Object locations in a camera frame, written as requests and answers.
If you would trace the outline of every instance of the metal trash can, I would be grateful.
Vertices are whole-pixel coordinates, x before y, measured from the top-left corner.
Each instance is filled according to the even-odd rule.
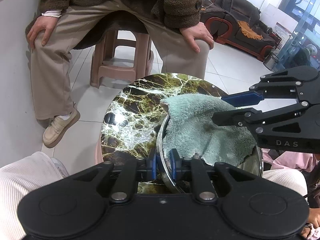
[[[279,58],[273,53],[270,52],[268,57],[265,59],[263,64],[269,69],[272,70],[279,63]]]

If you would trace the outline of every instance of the white tile floor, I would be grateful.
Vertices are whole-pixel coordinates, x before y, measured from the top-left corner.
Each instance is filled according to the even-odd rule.
[[[132,33],[121,31],[119,38],[135,40]],[[152,44],[155,54],[152,74],[159,73],[162,60]],[[99,89],[89,84],[91,58],[94,47],[82,51],[71,51],[71,95],[81,117],[64,135],[55,148],[42,151],[62,161],[67,170],[73,174],[94,164],[94,150],[98,141],[102,120],[110,102],[128,82],[105,78]],[[128,59],[131,65],[134,49],[120,46],[115,57]],[[205,80],[221,88],[228,94],[247,91],[249,87],[260,81],[260,76],[271,73],[262,62],[232,47],[215,44],[207,61]],[[269,111],[282,106],[294,104],[295,100],[266,99],[255,106],[256,109]]]

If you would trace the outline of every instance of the white pants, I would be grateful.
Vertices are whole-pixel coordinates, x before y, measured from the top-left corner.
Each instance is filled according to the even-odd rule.
[[[297,170],[271,170],[265,179],[307,194],[303,175]],[[25,232],[17,217],[20,200],[30,191],[62,179],[63,175],[51,158],[41,152],[0,169],[0,239],[20,240]]]

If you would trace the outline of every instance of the beige pants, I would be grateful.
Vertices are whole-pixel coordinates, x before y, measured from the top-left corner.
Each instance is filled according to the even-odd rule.
[[[45,46],[41,45],[44,32],[38,35],[36,49],[31,53],[31,83],[37,119],[53,118],[72,111],[68,52],[100,19],[117,10],[128,11],[144,23],[163,60],[163,73],[184,73],[204,78],[209,53],[209,45],[205,41],[196,40],[200,47],[200,53],[197,54],[181,34],[160,22],[138,15],[120,0],[110,0],[92,7],[72,6],[62,14]]]

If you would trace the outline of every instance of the pink plastic stool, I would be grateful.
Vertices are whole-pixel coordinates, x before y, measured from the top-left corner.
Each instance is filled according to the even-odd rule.
[[[102,77],[126,79],[134,82],[150,74],[154,59],[151,38],[149,34],[132,33],[136,37],[136,41],[118,39],[118,31],[108,31],[102,41],[96,45],[91,63],[91,86],[99,88]],[[104,63],[115,56],[117,46],[135,48],[133,67],[113,66]]]

